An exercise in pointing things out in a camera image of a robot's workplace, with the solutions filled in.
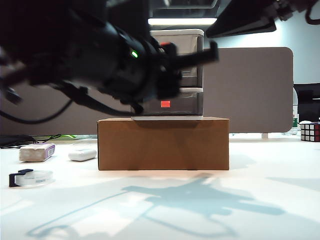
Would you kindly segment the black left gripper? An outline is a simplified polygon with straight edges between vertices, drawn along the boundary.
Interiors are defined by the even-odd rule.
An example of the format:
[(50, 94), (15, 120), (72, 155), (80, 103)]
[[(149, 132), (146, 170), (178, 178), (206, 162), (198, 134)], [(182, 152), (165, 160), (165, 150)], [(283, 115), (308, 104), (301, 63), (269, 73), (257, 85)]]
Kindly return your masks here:
[(155, 49), (155, 53), (151, 57), (150, 64), (150, 100), (165, 100), (179, 94), (182, 74), (180, 70), (176, 69), (199, 66), (219, 60), (218, 44), (215, 41), (210, 42), (209, 49), (179, 56), (177, 56), (177, 47), (173, 43), (167, 42), (160, 45), (159, 42), (152, 41), (151, 46)]

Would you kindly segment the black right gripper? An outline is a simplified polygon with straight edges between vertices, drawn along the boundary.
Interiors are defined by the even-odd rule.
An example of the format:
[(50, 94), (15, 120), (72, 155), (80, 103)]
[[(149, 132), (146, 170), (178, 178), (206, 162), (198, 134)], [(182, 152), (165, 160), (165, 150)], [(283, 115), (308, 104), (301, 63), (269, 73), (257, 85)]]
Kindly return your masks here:
[(232, 0), (205, 34), (222, 38), (274, 32), (275, 20), (287, 21), (299, 9), (299, 0)]

